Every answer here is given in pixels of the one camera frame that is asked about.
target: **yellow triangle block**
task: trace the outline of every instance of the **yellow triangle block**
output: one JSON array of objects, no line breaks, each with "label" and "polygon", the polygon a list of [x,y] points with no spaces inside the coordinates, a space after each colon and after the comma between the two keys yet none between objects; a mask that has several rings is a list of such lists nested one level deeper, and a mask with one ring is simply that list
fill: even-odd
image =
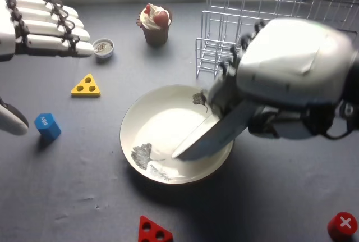
[{"label": "yellow triangle block", "polygon": [[86,75],[72,90],[73,97],[99,97],[101,95],[92,74]]}]

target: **white x mark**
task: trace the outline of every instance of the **white x mark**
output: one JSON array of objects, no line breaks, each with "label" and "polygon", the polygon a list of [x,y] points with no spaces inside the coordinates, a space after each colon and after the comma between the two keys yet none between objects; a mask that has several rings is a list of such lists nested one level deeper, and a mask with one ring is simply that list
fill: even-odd
[{"label": "white x mark", "polygon": [[351,220],[351,218],[348,218],[347,220],[343,217],[340,217],[340,219],[343,221],[342,224],[340,225],[341,227],[343,227],[344,225],[347,225],[348,228],[351,228],[352,226],[350,226],[349,221]]}]

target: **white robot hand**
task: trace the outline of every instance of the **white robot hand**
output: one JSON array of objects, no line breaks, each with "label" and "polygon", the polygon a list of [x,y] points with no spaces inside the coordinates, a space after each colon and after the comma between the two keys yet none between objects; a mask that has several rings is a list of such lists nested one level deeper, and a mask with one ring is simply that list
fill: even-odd
[{"label": "white robot hand", "polygon": [[[15,54],[88,57],[94,53],[77,12],[59,0],[0,0],[0,62]],[[29,123],[0,98],[0,130],[15,135]]]}]

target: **metal wire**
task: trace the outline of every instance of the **metal wire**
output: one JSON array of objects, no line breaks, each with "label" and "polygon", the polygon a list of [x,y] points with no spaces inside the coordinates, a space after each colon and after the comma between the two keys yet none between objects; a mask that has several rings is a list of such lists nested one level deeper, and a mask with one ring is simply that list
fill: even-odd
[{"label": "metal wire", "polygon": [[299,17],[330,25],[346,33],[358,46],[359,0],[206,0],[201,37],[196,39],[196,77],[212,72],[231,58],[230,46],[241,52],[241,36],[252,33],[254,23],[274,18]]}]

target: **cupcake frosting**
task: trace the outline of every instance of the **cupcake frosting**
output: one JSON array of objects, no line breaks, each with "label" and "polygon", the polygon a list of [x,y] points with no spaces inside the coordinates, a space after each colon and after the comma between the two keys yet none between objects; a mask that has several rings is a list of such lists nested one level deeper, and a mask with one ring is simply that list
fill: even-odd
[{"label": "cupcake frosting", "polygon": [[162,29],[162,27],[158,26],[155,21],[153,20],[153,17],[162,11],[165,11],[168,15],[168,26],[171,24],[171,19],[169,19],[169,13],[167,10],[163,9],[160,6],[153,5],[149,3],[149,6],[151,8],[151,11],[149,14],[145,13],[146,8],[144,8],[140,14],[140,21],[142,25],[148,29],[148,30],[159,30]]}]

